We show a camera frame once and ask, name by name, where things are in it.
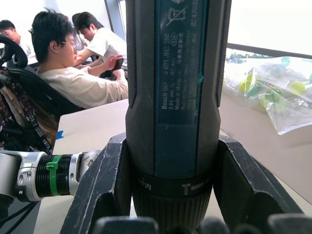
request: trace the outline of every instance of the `green ring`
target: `green ring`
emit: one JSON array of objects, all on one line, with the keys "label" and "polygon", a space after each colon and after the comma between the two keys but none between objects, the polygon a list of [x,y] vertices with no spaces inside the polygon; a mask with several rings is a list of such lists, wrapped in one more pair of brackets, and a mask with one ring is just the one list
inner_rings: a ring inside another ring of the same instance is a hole
[{"label": "green ring", "polygon": [[59,168],[59,159],[62,155],[55,155],[52,162],[48,162],[46,169],[50,171],[50,189],[53,196],[58,196],[57,188],[57,169]]}]

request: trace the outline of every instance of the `eyeglasses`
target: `eyeglasses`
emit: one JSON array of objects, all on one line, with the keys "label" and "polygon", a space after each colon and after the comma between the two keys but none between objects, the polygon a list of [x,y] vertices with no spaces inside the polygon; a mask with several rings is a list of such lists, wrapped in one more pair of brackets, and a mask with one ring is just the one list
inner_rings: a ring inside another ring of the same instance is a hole
[{"label": "eyeglasses", "polygon": [[78,52],[77,51],[77,45],[75,45],[73,43],[69,43],[69,42],[63,42],[63,41],[61,41],[61,43],[71,45],[74,48],[74,53],[77,54],[77,52]]}]

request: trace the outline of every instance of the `cordless screwdriver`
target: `cordless screwdriver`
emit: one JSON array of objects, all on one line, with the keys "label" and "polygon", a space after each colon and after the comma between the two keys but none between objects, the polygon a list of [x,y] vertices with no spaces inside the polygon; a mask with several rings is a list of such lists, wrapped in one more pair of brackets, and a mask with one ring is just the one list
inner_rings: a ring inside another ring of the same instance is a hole
[{"label": "cordless screwdriver", "polygon": [[126,141],[138,216],[190,231],[213,184],[230,0],[126,1]]}]

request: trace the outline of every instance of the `blue tape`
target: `blue tape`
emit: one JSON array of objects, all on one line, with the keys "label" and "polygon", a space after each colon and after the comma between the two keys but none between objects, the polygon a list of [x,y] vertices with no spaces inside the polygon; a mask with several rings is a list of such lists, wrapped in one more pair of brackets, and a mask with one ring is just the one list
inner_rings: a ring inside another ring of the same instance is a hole
[{"label": "blue tape", "polygon": [[61,139],[61,138],[64,138],[64,137],[62,136],[63,133],[64,133],[64,131],[58,131],[56,140]]}]

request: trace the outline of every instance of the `plastic bag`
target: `plastic bag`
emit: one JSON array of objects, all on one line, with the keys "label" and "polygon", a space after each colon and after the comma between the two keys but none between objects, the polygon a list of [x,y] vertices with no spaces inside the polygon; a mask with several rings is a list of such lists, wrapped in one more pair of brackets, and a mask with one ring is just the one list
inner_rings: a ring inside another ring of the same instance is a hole
[{"label": "plastic bag", "polygon": [[312,125],[312,60],[248,58],[226,63],[223,91],[266,112],[278,134]]}]

